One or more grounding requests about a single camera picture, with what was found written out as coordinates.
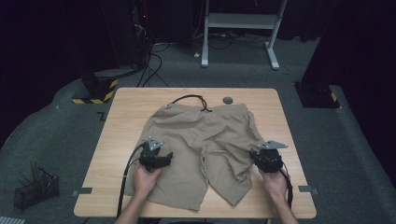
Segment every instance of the wire basket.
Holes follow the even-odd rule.
[[[56,175],[45,175],[32,184],[15,189],[14,208],[23,211],[52,197],[59,197],[59,178]]]

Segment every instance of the forearm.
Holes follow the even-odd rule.
[[[285,198],[272,198],[277,216],[282,224],[298,224],[297,218],[291,212],[291,209]]]
[[[124,208],[121,215],[116,221],[116,224],[128,223],[135,224],[139,219],[140,212],[142,210],[143,204],[146,201],[145,196],[134,195],[129,201],[128,205]]]

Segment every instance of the light wood tabletop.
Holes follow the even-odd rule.
[[[289,125],[277,92],[272,89],[212,89],[212,88],[119,88],[108,112],[92,162],[79,194],[75,214],[79,217],[115,217],[122,174],[149,116],[161,106],[187,94],[204,96],[208,108],[224,105],[223,98],[233,98],[233,104],[245,104],[253,113],[259,133],[265,141],[288,145],[279,153],[287,165],[293,185],[292,211],[297,218],[312,218],[316,208],[310,192],[300,192],[307,186]],[[202,106],[200,100],[184,100],[183,105]],[[146,202],[141,217],[276,217],[270,199],[262,188],[258,168],[250,169],[252,188],[237,206],[231,206],[210,186],[199,211],[173,208]],[[130,196],[124,196],[123,205]]]

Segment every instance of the drawstring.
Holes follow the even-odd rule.
[[[176,102],[179,101],[179,100],[182,100],[182,99],[184,99],[184,98],[189,98],[189,97],[197,97],[197,98],[200,98],[200,99],[201,99],[201,102],[202,102],[202,106],[204,107],[204,109],[202,109],[201,111],[206,110],[207,112],[212,112],[212,110],[210,110],[210,109],[207,108],[206,100],[204,100],[204,97],[203,97],[202,95],[195,95],[195,94],[185,95],[185,96],[182,96],[182,97],[180,97],[180,98],[177,98],[177,99],[176,99],[174,102],[172,102],[171,104],[174,104],[174,103],[176,103]]]

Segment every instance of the person's left hand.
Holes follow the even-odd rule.
[[[152,189],[154,189],[157,178],[162,170],[162,168],[158,168],[153,173],[150,173],[138,162],[134,168],[134,194],[147,198]]]

